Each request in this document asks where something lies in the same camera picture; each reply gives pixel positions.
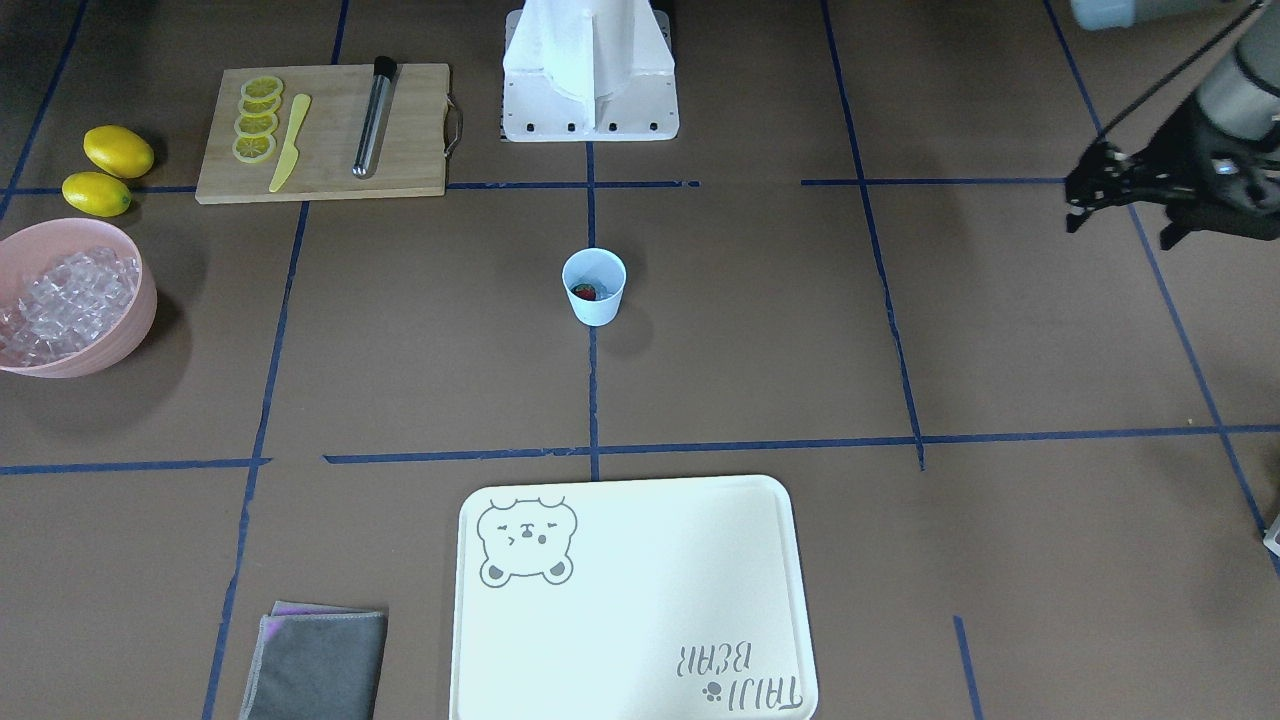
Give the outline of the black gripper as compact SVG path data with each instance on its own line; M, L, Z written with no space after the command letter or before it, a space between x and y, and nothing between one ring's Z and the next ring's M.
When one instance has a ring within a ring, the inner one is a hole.
M1091 142L1065 178L1064 197L1069 233L1106 208L1151 202L1167 218L1158 233L1162 250L1201 231L1275 241L1277 113L1268 114L1258 138L1239 138L1185 100L1137 152L1105 137Z

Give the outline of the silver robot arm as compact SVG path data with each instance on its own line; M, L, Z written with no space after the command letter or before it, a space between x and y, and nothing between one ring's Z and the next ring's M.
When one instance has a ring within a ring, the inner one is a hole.
M1144 149L1125 154L1108 141L1123 119L1251 17L1251 27ZM1162 250L1199 231L1275 241L1277 111L1277 3L1252 1L1097 133L1065 178L1066 231L1106 208L1152 202L1167 218Z

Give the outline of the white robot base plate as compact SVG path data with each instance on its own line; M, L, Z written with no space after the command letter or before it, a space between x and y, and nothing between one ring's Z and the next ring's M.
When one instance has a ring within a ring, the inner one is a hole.
M678 135L676 76L646 78L616 99L576 102L544 81L502 85L500 132L516 143L648 142Z

